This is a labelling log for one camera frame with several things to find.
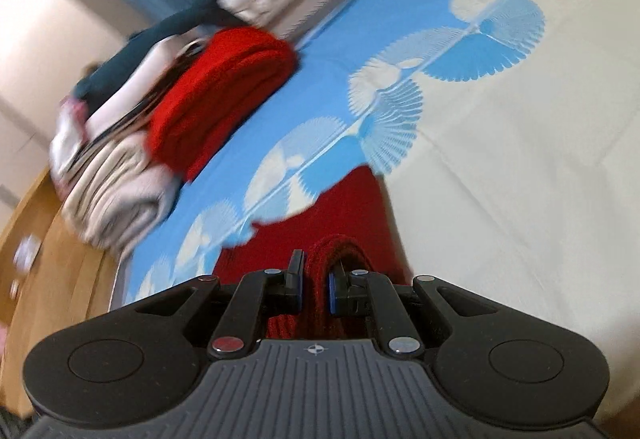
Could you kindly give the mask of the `dark red knit sweater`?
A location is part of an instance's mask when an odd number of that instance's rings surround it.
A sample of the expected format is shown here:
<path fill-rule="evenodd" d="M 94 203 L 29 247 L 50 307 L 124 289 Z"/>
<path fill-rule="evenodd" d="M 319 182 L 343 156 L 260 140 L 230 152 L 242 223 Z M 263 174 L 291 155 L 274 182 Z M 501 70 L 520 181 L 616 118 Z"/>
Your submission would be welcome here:
<path fill-rule="evenodd" d="M 342 323 L 330 314 L 329 274 L 339 263 L 386 275 L 395 284 L 410 282 L 401 257 L 380 181 L 367 166 L 352 170 L 317 201 L 295 216 L 253 223 L 254 235 L 242 245 L 225 246 L 213 274 L 221 283 L 243 275 L 288 266 L 293 251 L 306 254 L 303 309 L 298 315 L 268 320 L 271 339 L 342 339 Z"/>

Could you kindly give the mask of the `bright red folded sweater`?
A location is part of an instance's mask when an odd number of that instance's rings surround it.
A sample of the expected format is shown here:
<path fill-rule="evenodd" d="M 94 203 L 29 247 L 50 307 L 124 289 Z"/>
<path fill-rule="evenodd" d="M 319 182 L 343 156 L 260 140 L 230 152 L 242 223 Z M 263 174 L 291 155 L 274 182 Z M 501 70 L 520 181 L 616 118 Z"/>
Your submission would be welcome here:
<path fill-rule="evenodd" d="M 296 68 L 293 47 L 267 31 L 217 32 L 154 110 L 146 138 L 152 159 L 193 180 Z"/>

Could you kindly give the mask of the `white plush toy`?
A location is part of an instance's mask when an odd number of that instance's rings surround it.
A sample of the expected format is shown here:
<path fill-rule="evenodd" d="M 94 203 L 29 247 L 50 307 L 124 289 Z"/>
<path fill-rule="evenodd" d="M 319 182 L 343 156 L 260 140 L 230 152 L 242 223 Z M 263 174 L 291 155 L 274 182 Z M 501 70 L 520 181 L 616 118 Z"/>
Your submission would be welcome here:
<path fill-rule="evenodd" d="M 217 0 L 217 5 L 244 22 L 263 28 L 273 13 L 274 0 Z"/>

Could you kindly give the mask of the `pink striped folded garment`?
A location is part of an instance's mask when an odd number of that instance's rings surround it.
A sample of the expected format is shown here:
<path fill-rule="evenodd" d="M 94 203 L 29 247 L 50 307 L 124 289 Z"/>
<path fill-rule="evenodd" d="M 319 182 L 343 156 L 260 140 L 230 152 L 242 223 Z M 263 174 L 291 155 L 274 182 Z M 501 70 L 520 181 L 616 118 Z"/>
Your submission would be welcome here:
<path fill-rule="evenodd" d="M 62 199 L 108 141 L 125 137 L 146 123 L 168 85 L 206 43 L 205 38 L 177 35 L 155 44 L 129 80 L 91 115 L 84 101 L 70 97 L 63 101 L 49 147 L 50 175 Z"/>

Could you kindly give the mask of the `blue white patterned bedsheet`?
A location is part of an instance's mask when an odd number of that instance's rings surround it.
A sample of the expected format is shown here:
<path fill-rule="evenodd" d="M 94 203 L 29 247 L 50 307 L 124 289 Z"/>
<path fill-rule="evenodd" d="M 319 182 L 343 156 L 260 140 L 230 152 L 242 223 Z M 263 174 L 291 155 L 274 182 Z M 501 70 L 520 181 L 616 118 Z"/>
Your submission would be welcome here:
<path fill-rule="evenodd" d="M 574 329 L 639 393 L 639 0 L 349 0 L 134 251 L 126 301 L 208 272 L 353 168 L 417 274 Z"/>

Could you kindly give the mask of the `white folded blanket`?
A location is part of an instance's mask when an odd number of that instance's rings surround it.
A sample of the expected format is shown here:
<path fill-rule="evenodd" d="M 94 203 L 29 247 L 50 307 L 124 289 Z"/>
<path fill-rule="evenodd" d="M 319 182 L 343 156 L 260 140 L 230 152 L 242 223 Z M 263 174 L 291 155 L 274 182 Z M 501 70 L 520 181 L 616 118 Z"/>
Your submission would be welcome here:
<path fill-rule="evenodd" d="M 62 217 L 81 242 L 123 259 L 168 216 L 181 186 L 155 162 L 139 130 L 109 142 L 90 161 L 62 205 Z"/>

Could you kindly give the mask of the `dark teal garment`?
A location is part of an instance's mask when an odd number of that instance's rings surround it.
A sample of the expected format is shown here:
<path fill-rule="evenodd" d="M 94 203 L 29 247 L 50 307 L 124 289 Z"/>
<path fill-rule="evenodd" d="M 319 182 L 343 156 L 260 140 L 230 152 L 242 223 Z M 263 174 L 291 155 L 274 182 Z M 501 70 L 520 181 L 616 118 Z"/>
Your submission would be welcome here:
<path fill-rule="evenodd" d="M 106 60 L 75 85 L 72 95 L 86 103 L 93 114 L 122 87 L 153 48 L 165 38 L 183 35 L 199 26 L 228 28 L 244 22 L 218 4 L 218 0 L 191 0 L 189 6 L 129 37 L 111 59 Z"/>

